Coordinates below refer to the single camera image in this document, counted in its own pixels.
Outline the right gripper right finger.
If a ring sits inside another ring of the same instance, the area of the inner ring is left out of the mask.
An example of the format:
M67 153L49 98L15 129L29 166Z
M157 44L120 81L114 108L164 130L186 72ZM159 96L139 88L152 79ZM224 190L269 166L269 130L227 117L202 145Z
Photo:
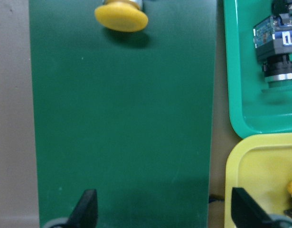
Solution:
M231 219L237 228L292 228L292 219L267 214L244 188L233 187Z

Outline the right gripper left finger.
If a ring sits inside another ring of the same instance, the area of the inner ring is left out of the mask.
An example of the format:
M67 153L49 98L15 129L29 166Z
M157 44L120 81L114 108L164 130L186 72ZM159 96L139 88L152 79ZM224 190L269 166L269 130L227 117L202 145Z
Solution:
M68 218L48 221L43 228L95 228L98 222L96 189L85 190Z

